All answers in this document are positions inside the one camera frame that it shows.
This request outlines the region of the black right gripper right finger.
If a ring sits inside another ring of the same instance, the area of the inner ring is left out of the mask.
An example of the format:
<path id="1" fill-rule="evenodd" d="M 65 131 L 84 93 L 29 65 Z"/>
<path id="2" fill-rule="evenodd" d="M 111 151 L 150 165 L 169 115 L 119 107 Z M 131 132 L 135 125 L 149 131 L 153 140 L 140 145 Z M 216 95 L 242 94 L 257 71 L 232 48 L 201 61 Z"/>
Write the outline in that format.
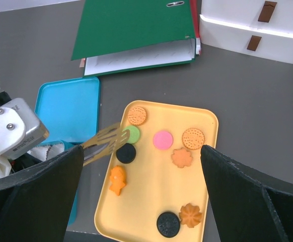
<path id="1" fill-rule="evenodd" d="M 221 241 L 293 241 L 293 184 L 201 148 L 202 171 Z"/>

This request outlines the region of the metal serving tongs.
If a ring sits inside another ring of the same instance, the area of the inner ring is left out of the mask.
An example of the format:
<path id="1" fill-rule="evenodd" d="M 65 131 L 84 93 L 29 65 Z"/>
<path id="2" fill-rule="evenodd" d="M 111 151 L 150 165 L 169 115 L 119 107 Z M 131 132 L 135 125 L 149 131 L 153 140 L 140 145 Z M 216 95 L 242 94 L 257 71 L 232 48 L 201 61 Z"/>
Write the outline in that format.
<path id="1" fill-rule="evenodd" d="M 111 155 L 130 138 L 130 130 L 123 130 L 121 123 L 115 123 L 98 131 L 92 138 L 81 144 L 84 150 L 83 166 L 104 156 Z"/>

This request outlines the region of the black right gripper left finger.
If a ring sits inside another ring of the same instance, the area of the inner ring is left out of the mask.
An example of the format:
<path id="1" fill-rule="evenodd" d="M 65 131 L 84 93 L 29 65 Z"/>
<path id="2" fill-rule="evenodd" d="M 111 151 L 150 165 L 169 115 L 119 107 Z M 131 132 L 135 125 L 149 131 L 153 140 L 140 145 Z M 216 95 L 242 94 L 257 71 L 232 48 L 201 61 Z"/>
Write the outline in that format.
<path id="1" fill-rule="evenodd" d="M 83 161 L 77 145 L 56 161 L 0 178 L 0 241 L 63 241 L 74 198 L 63 179 L 79 184 Z"/>

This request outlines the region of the black sandwich cookie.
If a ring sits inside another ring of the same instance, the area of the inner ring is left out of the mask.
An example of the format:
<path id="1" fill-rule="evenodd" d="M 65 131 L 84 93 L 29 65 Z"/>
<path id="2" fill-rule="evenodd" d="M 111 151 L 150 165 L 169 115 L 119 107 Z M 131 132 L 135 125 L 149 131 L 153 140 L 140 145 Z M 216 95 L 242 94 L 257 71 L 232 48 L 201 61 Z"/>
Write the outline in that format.
<path id="1" fill-rule="evenodd" d="M 163 212 L 157 218 L 157 229 L 162 236 L 173 238 L 180 230 L 180 220 L 173 212 Z"/>
<path id="2" fill-rule="evenodd" d="M 126 143 L 116 151 L 116 158 L 123 164 L 129 164 L 134 161 L 136 157 L 136 149 L 130 144 Z"/>

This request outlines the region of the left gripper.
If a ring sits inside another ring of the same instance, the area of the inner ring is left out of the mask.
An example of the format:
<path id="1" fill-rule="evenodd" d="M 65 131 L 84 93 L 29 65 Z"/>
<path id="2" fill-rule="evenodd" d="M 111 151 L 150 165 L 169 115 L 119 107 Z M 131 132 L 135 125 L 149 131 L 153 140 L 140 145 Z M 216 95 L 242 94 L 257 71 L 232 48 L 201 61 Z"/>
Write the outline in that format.
<path id="1" fill-rule="evenodd" d="M 10 174 L 10 160 L 47 139 L 49 131 L 23 98 L 0 104 L 0 178 Z"/>

